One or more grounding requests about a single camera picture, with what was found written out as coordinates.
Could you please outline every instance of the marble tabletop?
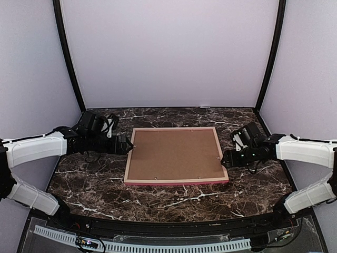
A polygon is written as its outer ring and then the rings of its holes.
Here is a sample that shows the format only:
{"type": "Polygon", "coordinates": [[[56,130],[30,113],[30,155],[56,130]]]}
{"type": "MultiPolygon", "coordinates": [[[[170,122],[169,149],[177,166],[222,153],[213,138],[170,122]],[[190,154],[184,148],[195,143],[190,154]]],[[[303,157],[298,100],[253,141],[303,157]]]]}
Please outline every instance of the marble tabletop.
{"type": "MultiPolygon", "coordinates": [[[[115,134],[131,138],[133,128],[215,127],[222,151],[234,148],[229,134],[254,121],[247,108],[136,108],[94,110],[120,117],[115,134]]],[[[277,161],[260,164],[257,174],[228,168],[227,184],[126,186],[127,156],[90,152],[62,157],[48,191],[60,196],[71,212],[105,219],[144,222],[195,222],[248,217],[272,211],[291,192],[277,161]]]]}

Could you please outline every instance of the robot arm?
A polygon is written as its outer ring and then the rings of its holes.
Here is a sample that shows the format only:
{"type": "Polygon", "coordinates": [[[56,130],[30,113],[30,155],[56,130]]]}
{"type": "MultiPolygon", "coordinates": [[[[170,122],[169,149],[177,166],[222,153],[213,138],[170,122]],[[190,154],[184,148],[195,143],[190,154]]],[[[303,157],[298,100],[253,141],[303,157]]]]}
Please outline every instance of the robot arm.
{"type": "Polygon", "coordinates": [[[252,122],[231,134],[236,150],[224,152],[222,164],[230,167],[248,167],[254,161],[294,160],[319,164],[333,169],[325,178],[310,186],[284,196],[274,206],[285,213],[296,213],[310,206],[337,197],[337,141],[309,140],[293,135],[264,136],[252,122]]]}
{"type": "Polygon", "coordinates": [[[69,213],[69,208],[61,199],[24,182],[10,169],[25,162],[78,152],[127,154],[133,145],[124,135],[112,135],[117,124],[118,117],[115,115],[106,119],[85,112],[72,128],[61,126],[43,135],[0,139],[0,200],[13,199],[62,219],[69,213]]]}

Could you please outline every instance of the brown cardboard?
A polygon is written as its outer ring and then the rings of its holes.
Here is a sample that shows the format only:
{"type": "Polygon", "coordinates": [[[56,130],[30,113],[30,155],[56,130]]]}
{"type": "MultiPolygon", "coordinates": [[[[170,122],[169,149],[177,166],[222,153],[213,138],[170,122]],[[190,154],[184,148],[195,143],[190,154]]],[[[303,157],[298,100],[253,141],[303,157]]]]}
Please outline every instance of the brown cardboard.
{"type": "Polygon", "coordinates": [[[215,128],[134,129],[126,184],[228,182],[215,128]]]}

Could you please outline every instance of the cable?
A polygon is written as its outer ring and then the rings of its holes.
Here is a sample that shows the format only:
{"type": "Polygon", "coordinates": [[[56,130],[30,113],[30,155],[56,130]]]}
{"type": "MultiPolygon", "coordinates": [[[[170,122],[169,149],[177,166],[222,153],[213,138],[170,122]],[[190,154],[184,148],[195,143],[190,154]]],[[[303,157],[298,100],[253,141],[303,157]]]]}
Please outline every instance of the cable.
{"type": "Polygon", "coordinates": [[[261,226],[261,227],[266,227],[269,226],[271,222],[267,222],[267,223],[250,223],[247,227],[253,227],[253,226],[261,226]]]}
{"type": "Polygon", "coordinates": [[[264,244],[264,245],[251,245],[251,246],[252,246],[252,248],[282,248],[284,246],[287,246],[287,245],[291,244],[300,235],[300,233],[302,231],[302,225],[303,225],[303,216],[301,217],[301,224],[300,224],[300,227],[298,229],[297,234],[290,241],[288,241],[286,244],[275,245],[275,246],[270,245],[270,244],[273,244],[273,243],[277,242],[277,240],[274,240],[274,241],[269,242],[268,244],[264,244]]]}
{"type": "Polygon", "coordinates": [[[111,113],[107,118],[104,118],[104,122],[106,123],[106,129],[102,130],[102,133],[106,133],[109,131],[110,127],[115,123],[114,117],[115,116],[113,113],[111,113]]]}
{"type": "Polygon", "coordinates": [[[337,144],[337,141],[326,141],[326,140],[312,140],[312,139],[304,139],[304,138],[298,138],[294,136],[292,133],[290,134],[290,137],[297,141],[312,141],[312,142],[321,142],[321,143],[332,143],[337,144]]]}
{"type": "Polygon", "coordinates": [[[334,198],[334,199],[333,199],[333,200],[331,200],[331,201],[328,201],[328,200],[327,200],[325,203],[327,203],[327,204],[329,205],[329,204],[332,204],[332,203],[334,203],[336,200],[337,200],[337,198],[334,198]]]}
{"type": "Polygon", "coordinates": [[[82,253],[94,252],[93,250],[86,250],[86,249],[84,249],[84,248],[81,246],[81,244],[76,244],[76,246],[79,246],[79,248],[81,249],[81,250],[77,249],[79,252],[82,252],[82,253]]]}
{"type": "Polygon", "coordinates": [[[262,160],[258,161],[257,164],[254,166],[254,170],[251,170],[249,168],[249,166],[246,166],[246,168],[248,169],[248,171],[250,172],[250,174],[256,174],[257,172],[257,167],[259,166],[259,164],[262,162],[262,160]]]}
{"type": "Polygon", "coordinates": [[[85,162],[87,162],[87,163],[96,163],[96,162],[101,158],[101,156],[102,156],[102,153],[99,153],[96,159],[94,159],[94,160],[92,160],[92,161],[88,161],[88,158],[89,158],[89,156],[90,156],[90,155],[89,155],[89,152],[86,151],[86,154],[87,154],[87,157],[86,157],[84,160],[85,160],[85,162]]]}
{"type": "Polygon", "coordinates": [[[290,222],[290,224],[291,224],[291,229],[293,229],[294,228],[294,224],[293,224],[293,222],[291,221],[291,219],[288,219],[288,221],[290,222]]]}
{"type": "Polygon", "coordinates": [[[78,226],[78,229],[81,229],[80,224],[78,224],[77,222],[75,222],[74,225],[78,226]]]}
{"type": "Polygon", "coordinates": [[[14,140],[10,140],[10,141],[3,141],[2,144],[8,144],[10,142],[18,142],[18,141],[25,141],[25,140],[30,140],[30,139],[36,139],[36,138],[41,138],[43,136],[48,136],[51,135],[52,133],[54,133],[55,130],[46,133],[45,135],[36,135],[36,136],[30,136],[30,137],[23,137],[23,138],[19,138],[19,139],[14,139],[14,140]]]}
{"type": "Polygon", "coordinates": [[[103,247],[103,253],[105,253],[105,251],[106,251],[106,245],[103,243],[103,241],[102,241],[99,237],[97,237],[97,236],[95,236],[95,235],[92,235],[91,233],[87,233],[87,232],[83,232],[83,231],[77,231],[77,230],[71,229],[71,228],[66,228],[66,227],[64,227],[63,225],[61,225],[60,223],[58,223],[56,220],[51,219],[50,217],[48,217],[48,219],[51,220],[51,221],[53,221],[53,222],[55,222],[56,224],[58,224],[60,227],[62,227],[62,228],[64,228],[64,229],[66,229],[67,231],[74,232],[74,233],[76,234],[77,237],[79,237],[79,235],[78,235],[77,233],[83,233],[83,234],[85,234],[85,235],[88,235],[88,236],[93,237],[94,239],[100,241],[100,243],[101,243],[101,245],[102,245],[102,247],[103,247]]]}

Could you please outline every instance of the black metal pole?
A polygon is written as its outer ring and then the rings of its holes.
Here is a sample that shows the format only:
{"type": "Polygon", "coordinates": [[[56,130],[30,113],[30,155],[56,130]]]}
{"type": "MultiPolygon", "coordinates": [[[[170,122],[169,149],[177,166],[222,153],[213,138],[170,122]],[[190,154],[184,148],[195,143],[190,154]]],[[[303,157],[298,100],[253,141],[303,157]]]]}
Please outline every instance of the black metal pole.
{"type": "Polygon", "coordinates": [[[74,93],[77,99],[78,106],[80,107],[82,112],[85,112],[86,110],[85,104],[84,104],[84,101],[81,95],[80,87],[76,79],[74,66],[73,66],[73,62],[72,62],[69,47],[68,47],[67,37],[65,34],[65,30],[64,30],[60,0],[53,0],[53,5],[54,5],[54,12],[55,12],[55,19],[56,19],[58,35],[60,37],[63,56],[64,56],[65,64],[68,69],[70,81],[73,86],[73,90],[74,90],[74,93]]]}
{"type": "Polygon", "coordinates": [[[284,18],[284,13],[285,13],[285,4],[286,4],[286,0],[279,1],[279,10],[277,11],[277,18],[276,18],[276,25],[275,25],[275,31],[274,31],[274,36],[273,36],[272,47],[270,49],[267,68],[264,73],[264,78],[262,81],[260,94],[257,99],[256,106],[255,106],[255,109],[257,110],[257,112],[260,112],[261,110],[263,100],[264,100],[264,97],[265,97],[265,94],[267,92],[267,88],[269,85],[270,77],[273,72],[275,58],[277,54],[277,48],[279,47],[279,42],[280,42],[280,37],[281,37],[281,30],[282,30],[283,18],[284,18]]]}

